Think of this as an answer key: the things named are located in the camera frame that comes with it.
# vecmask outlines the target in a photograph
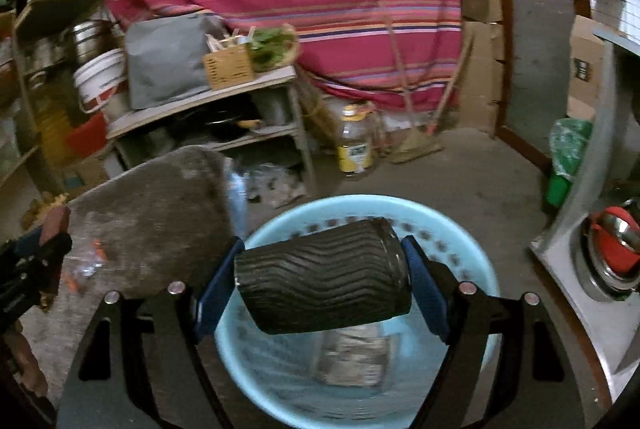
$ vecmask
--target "concrete wall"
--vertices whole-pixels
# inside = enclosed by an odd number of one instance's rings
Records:
[[[40,193],[24,167],[0,188],[0,243],[21,234],[20,217],[35,198],[40,198]]]

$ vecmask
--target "plastic bottle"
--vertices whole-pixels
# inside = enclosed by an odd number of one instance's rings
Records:
[[[45,77],[34,79],[32,83],[30,97],[36,126],[42,135],[42,151],[51,165],[62,167],[76,157],[65,142],[73,128],[63,97],[55,83],[45,82]]]
[[[373,148],[367,113],[357,105],[346,105],[338,138],[340,171],[348,178],[361,178],[373,169]]]

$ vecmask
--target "black cylindrical object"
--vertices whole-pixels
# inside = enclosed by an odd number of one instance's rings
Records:
[[[247,250],[236,257],[236,285],[271,334],[383,321],[411,307],[404,253],[385,218]]]

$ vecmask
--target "orange object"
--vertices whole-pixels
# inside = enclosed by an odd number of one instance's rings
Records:
[[[99,239],[94,239],[94,249],[95,253],[102,261],[108,261],[107,253],[102,249],[102,243]]]
[[[608,206],[604,212],[617,216],[631,225],[633,229],[640,230],[634,217],[621,206]],[[615,236],[609,234],[596,222],[593,223],[592,228],[596,231],[594,241],[609,268],[618,275],[628,275],[640,262],[640,255],[621,245]]]
[[[65,281],[66,286],[69,288],[71,293],[77,294],[80,291],[80,284],[73,277],[71,277],[68,273],[62,274],[62,279]]]

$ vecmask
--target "laundry basket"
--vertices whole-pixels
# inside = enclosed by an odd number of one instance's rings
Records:
[[[413,235],[430,259],[446,263],[460,280],[498,296],[494,270],[480,246],[446,216],[390,196],[354,194],[298,206],[271,220],[246,242],[248,249],[290,237],[383,216],[402,239]],[[236,384],[258,407],[281,422],[313,429],[409,427],[433,383],[447,346],[431,334],[417,305],[383,321],[382,335],[398,333],[398,347],[380,388],[325,385],[310,363],[321,332],[267,335],[234,291],[216,330],[220,357]],[[484,363],[495,347],[489,339]]]

